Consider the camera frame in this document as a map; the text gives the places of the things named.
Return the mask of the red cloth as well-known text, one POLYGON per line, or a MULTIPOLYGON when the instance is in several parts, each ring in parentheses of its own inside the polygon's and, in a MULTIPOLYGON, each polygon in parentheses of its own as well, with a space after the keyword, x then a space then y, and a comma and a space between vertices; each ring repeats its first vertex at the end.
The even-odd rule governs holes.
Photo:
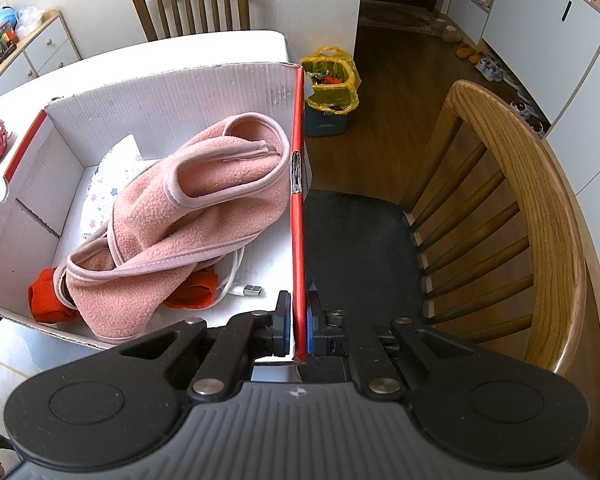
MULTIPOLYGON (((57 323, 76 317, 76 309, 58 300, 54 284, 54 269, 44 269, 28 289, 28 305, 35 321, 57 323)), ((214 266, 194 271, 163 303, 170 309, 202 310, 212 305, 219 287, 219 275, 214 266)))

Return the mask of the pink fleece garment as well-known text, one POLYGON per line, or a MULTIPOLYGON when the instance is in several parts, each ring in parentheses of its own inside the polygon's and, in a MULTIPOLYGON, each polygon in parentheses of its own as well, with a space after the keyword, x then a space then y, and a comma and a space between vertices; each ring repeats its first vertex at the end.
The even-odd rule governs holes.
POLYGON ((204 129, 118 194, 109 220, 55 270, 58 300, 100 339, 137 336, 190 274, 283 215, 289 162, 288 136, 266 115, 204 129))

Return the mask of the white sticker pack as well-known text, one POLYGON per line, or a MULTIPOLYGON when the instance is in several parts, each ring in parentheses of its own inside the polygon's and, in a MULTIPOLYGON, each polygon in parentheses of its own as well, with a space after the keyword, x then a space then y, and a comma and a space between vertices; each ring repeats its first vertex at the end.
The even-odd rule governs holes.
POLYGON ((92 236, 110 217, 118 194, 154 162, 143 159, 134 136, 129 134, 106 153, 87 179, 80 201, 79 234, 92 236))

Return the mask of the red cardboard shoe box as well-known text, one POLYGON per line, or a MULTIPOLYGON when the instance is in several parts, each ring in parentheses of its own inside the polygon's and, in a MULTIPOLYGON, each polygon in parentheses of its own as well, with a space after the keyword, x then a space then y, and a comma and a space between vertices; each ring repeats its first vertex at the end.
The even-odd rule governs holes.
POLYGON ((0 315, 107 348, 196 313, 211 326, 301 304, 302 69, 238 63, 57 91, 0 124, 0 315))

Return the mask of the wooden chair at right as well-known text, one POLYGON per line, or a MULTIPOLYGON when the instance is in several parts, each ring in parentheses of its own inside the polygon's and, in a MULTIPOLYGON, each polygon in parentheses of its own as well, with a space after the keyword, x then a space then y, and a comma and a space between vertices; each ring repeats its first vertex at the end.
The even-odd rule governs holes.
POLYGON ((585 262, 569 192, 531 128, 498 96, 452 84, 396 203, 306 196, 306 348, 351 316, 443 328, 474 344, 524 337, 529 364, 577 354, 585 262))

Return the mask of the wooden chair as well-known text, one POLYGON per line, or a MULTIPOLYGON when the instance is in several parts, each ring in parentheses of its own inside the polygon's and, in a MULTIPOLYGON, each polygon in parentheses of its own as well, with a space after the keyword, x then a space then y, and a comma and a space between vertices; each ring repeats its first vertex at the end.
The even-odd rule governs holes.
POLYGON ((251 28, 249 0, 132 0, 149 41, 251 28))
POLYGON ((306 348, 351 316, 443 328, 474 344, 524 337, 529 364, 577 354, 585 262, 569 192, 531 128, 498 96, 452 84, 396 203, 306 196, 306 348))

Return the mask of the yellow bag trash bin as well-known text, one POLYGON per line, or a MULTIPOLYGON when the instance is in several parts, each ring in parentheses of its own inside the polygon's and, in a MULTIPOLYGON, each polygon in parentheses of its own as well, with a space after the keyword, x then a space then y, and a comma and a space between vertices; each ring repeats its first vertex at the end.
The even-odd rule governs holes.
POLYGON ((306 97, 304 133, 312 138, 339 136, 360 104, 361 77, 352 55, 340 47, 322 47, 300 60, 311 83, 306 97))

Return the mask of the wooden chair at back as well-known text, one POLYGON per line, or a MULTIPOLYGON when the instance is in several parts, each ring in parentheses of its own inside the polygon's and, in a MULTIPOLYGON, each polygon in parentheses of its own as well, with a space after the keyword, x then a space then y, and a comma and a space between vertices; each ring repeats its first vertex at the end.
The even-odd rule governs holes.
POLYGON ((251 28, 249 0, 132 0, 149 41, 251 28))

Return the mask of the white wooden sideboard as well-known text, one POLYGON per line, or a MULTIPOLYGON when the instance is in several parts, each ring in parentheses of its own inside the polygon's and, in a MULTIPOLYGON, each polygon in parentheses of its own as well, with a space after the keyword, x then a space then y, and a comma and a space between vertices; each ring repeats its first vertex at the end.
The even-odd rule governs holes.
POLYGON ((0 64, 0 96, 80 59, 60 11, 45 11, 41 24, 0 64))

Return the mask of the white wall cabinet unit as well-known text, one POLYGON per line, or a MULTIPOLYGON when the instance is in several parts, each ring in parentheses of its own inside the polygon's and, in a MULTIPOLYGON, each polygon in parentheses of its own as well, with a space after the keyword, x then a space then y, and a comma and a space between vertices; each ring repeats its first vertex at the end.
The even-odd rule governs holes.
POLYGON ((583 217, 600 320, 600 0, 451 0, 448 15, 495 52, 550 123, 547 143, 583 217))

